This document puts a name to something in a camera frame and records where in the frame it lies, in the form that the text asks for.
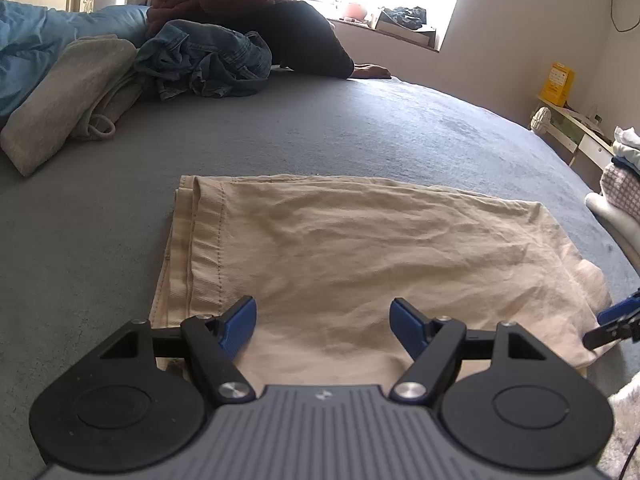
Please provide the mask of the beige trousers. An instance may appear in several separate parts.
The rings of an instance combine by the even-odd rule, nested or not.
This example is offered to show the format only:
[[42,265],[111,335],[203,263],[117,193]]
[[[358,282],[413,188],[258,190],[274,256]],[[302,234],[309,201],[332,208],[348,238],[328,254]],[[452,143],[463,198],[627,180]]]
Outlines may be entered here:
[[239,368],[263,385],[389,387],[410,359],[392,301],[476,330],[524,326],[576,368],[611,303],[602,271],[545,206],[385,179],[185,176],[154,327],[258,307]]

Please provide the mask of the pink checked folded garment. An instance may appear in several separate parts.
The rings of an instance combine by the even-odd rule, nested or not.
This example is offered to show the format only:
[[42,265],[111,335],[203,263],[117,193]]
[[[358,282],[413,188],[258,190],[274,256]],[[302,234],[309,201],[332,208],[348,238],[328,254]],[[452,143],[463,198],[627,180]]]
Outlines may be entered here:
[[627,167],[610,162],[602,172],[600,187],[605,199],[640,222],[639,176]]

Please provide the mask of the blue folded garment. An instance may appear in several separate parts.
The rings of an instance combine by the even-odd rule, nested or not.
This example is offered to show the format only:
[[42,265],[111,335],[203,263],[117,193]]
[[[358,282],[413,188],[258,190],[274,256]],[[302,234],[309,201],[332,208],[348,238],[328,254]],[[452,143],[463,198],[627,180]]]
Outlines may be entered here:
[[633,174],[635,174],[637,177],[640,177],[640,170],[636,166],[634,166],[632,162],[627,160],[625,157],[614,156],[611,159],[611,162],[615,167],[620,169],[627,169],[631,171]]

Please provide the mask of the white folded top garment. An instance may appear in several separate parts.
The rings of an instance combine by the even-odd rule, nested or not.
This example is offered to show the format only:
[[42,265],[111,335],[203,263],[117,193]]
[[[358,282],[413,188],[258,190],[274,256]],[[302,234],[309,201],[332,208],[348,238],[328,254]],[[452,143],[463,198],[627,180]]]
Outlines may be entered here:
[[634,166],[640,166],[640,136],[634,127],[623,129],[615,127],[613,152],[618,157],[631,162]]

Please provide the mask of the grey bed blanket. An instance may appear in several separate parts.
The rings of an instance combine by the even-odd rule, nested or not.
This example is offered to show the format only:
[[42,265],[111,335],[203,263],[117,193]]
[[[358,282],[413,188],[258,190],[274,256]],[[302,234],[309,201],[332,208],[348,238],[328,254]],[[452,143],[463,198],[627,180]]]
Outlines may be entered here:
[[544,204],[614,300],[637,272],[541,138],[486,108],[397,80],[274,73],[245,98],[141,101],[104,142],[31,177],[1,164],[1,474],[42,467],[32,400],[123,322],[149,313],[174,193],[199,176],[379,177]]

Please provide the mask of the wooden side shelf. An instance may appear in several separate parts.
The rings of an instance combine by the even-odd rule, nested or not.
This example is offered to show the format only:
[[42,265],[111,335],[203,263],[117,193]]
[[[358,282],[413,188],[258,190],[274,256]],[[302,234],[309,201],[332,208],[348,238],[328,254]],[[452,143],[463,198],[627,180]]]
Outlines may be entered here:
[[575,166],[576,162],[588,160],[600,171],[605,170],[613,157],[613,149],[612,142],[605,139],[600,128],[569,107],[555,106],[540,96],[536,96],[536,101],[539,103],[536,110],[546,106],[552,114],[551,125],[541,138],[550,141],[552,148],[560,150],[560,156],[567,165]]

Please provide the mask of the white woven ball lamp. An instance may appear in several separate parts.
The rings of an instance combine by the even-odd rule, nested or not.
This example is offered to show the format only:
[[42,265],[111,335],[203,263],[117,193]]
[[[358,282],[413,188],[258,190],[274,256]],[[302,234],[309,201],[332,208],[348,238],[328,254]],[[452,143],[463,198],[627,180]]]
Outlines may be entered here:
[[549,107],[541,106],[530,118],[529,129],[537,136],[544,136],[547,128],[551,125],[551,110]]

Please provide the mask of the yellow box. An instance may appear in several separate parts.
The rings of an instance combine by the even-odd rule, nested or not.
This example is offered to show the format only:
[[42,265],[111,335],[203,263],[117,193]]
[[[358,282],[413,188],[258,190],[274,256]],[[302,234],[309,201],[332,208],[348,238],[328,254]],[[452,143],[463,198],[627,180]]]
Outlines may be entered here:
[[553,63],[539,96],[551,104],[563,107],[573,87],[575,72],[562,63]]

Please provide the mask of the blue denim jeans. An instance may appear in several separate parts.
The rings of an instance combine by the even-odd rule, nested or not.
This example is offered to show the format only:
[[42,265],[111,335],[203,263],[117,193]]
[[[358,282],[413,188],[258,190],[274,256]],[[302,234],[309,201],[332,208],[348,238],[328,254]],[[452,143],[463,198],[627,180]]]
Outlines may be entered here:
[[183,93],[251,96],[264,88],[271,66],[271,51],[257,32],[186,20],[167,22],[134,59],[134,70],[154,81],[163,101]]

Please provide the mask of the shoes on white box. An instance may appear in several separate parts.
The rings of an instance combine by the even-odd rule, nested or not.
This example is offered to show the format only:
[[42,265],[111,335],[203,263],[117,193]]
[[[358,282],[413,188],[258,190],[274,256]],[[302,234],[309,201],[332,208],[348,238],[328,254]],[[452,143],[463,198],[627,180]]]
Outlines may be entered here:
[[422,6],[383,8],[374,21],[374,29],[418,46],[435,47],[436,29],[427,23]]

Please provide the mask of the seated person in maroon jacket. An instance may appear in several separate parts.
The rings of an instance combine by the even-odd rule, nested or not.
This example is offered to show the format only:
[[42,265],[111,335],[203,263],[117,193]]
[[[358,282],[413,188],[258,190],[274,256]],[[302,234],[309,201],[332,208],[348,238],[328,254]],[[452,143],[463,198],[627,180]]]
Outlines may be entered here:
[[257,32],[273,62],[296,72],[347,79],[388,79],[387,68],[357,64],[342,47],[330,22],[303,0],[151,0],[146,36],[171,20]]

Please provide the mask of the blue duvet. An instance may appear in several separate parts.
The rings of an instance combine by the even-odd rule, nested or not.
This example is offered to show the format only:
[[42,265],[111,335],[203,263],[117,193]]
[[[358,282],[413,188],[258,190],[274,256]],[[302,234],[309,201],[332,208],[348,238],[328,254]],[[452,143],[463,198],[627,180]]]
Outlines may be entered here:
[[145,42],[148,8],[107,6],[66,12],[1,1],[1,122],[34,90],[64,49],[79,38],[114,35],[139,47]]

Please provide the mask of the grey sweatpants with drawstring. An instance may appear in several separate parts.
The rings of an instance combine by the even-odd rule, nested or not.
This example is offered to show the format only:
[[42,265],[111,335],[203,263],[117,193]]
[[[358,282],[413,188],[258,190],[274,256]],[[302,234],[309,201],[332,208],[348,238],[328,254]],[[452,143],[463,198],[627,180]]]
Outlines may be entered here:
[[81,38],[65,48],[49,73],[10,115],[1,148],[24,177],[53,157],[67,139],[103,141],[142,95],[134,71],[138,49],[116,36]]

